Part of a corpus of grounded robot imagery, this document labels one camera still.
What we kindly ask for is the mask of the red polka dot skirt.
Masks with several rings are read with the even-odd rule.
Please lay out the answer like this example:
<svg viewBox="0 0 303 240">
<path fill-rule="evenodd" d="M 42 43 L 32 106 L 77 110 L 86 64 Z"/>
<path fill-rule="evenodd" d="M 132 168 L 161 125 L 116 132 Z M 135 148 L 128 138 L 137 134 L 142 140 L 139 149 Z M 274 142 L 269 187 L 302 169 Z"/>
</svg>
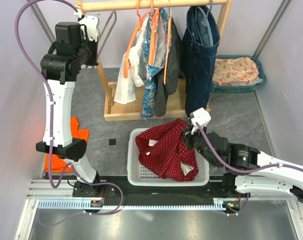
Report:
<svg viewBox="0 0 303 240">
<path fill-rule="evenodd" d="M 182 131 L 188 123 L 177 118 L 135 137 L 140 164 L 162 179 L 191 182 L 199 173 L 194 149 L 188 150 Z"/>
</svg>

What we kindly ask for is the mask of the orange hanger of blouse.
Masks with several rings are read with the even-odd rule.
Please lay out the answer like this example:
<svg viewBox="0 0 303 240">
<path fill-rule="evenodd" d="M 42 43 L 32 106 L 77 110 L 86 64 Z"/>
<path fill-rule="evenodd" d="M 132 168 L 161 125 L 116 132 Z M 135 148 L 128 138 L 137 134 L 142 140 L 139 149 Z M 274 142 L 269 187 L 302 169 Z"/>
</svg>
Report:
<svg viewBox="0 0 303 240">
<path fill-rule="evenodd" d="M 148 14 L 148 12 L 146 12 L 143 15 L 140 15 L 140 3 L 141 3 L 141 0 L 138 0 L 137 4 L 136 4 L 136 14 L 138 16 L 138 23 L 136 24 L 135 29 L 134 29 L 134 31 L 131 35 L 131 38 L 130 38 L 130 41 L 128 43 L 127 50 L 126 50 L 126 53 L 125 53 L 124 63 L 123 63 L 123 77 L 125 79 L 128 78 L 128 70 L 131 67 L 131 64 L 130 64 L 130 61 L 129 61 L 130 50 L 133 46 L 136 35 L 137 35 L 138 31 L 141 30 L 143 22 L 145 20 L 145 17 Z"/>
</svg>

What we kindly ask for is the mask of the white blouse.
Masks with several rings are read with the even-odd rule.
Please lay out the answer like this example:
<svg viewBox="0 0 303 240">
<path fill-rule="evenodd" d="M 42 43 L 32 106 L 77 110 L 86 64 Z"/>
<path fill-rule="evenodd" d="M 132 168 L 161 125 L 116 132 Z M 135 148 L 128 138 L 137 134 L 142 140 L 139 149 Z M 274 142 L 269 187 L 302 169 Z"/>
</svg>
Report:
<svg viewBox="0 0 303 240">
<path fill-rule="evenodd" d="M 129 49 L 127 77 L 124 77 L 124 66 L 126 53 L 124 53 L 121 61 L 117 77 L 117 85 L 114 95 L 114 101 L 119 104 L 128 104 L 136 100 L 136 92 L 139 87 L 144 86 L 146 79 L 146 66 L 143 58 L 143 45 L 145 43 L 145 33 L 147 30 L 146 18 L 142 22 L 141 29 L 134 35 L 134 44 Z"/>
</svg>

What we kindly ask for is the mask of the blue floral skirt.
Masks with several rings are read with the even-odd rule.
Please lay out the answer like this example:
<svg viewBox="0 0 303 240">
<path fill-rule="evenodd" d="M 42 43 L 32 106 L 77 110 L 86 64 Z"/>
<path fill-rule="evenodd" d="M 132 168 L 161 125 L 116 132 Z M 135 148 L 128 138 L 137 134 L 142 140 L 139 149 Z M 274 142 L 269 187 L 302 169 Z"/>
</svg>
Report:
<svg viewBox="0 0 303 240">
<path fill-rule="evenodd" d="M 143 44 L 143 62 L 146 68 L 146 83 L 141 105 L 140 116 L 142 119 L 153 117 L 155 111 L 157 86 L 155 76 L 164 69 L 166 61 L 167 35 L 169 15 L 164 8 L 159 9 L 159 21 L 157 28 L 157 43 L 154 64 L 149 65 L 149 50 L 151 42 L 151 27 L 153 15 L 150 13 L 147 18 L 146 33 Z"/>
</svg>

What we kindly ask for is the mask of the orange hanger of floral skirt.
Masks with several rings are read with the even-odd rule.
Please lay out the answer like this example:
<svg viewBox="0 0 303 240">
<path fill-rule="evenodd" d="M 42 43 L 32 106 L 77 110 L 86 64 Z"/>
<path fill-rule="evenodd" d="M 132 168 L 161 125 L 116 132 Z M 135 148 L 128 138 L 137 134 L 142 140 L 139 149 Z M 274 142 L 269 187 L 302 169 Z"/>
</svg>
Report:
<svg viewBox="0 0 303 240">
<path fill-rule="evenodd" d="M 159 24 L 159 16 L 160 16 L 160 10 L 158 8 L 154 9 L 153 0 L 150 1 L 150 10 L 152 13 L 152 24 L 151 24 L 151 33 L 150 33 L 148 64 L 150 66 L 153 66 L 155 61 L 155 55 L 156 55 L 158 24 Z"/>
</svg>

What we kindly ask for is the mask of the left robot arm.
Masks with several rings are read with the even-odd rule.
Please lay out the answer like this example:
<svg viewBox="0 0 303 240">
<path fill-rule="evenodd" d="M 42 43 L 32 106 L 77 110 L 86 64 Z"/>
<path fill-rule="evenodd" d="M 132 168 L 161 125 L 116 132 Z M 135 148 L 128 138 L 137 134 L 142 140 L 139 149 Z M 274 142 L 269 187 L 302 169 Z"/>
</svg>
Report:
<svg viewBox="0 0 303 240">
<path fill-rule="evenodd" d="M 47 172 L 53 188 L 52 165 L 57 160 L 64 169 L 73 170 L 77 181 L 73 197 L 97 197 L 101 193 L 100 175 L 86 157 L 87 141 L 73 137 L 78 125 L 71 121 L 72 96 L 82 65 L 97 66 L 98 22 L 59 22 L 55 26 L 56 41 L 40 62 L 46 96 L 46 125 L 43 139 L 35 145 L 47 154 Z"/>
</svg>

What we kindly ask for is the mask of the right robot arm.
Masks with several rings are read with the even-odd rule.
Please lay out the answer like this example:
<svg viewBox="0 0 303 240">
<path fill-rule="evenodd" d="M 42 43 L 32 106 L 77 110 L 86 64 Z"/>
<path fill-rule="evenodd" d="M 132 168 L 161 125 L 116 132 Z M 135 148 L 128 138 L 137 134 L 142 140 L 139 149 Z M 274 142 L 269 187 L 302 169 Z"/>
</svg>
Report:
<svg viewBox="0 0 303 240">
<path fill-rule="evenodd" d="M 303 204 L 303 165 L 273 157 L 245 144 L 230 143 L 227 138 L 205 128 L 188 126 L 182 139 L 216 168 L 225 168 L 221 193 L 226 197 L 261 193 L 289 195 Z"/>
</svg>

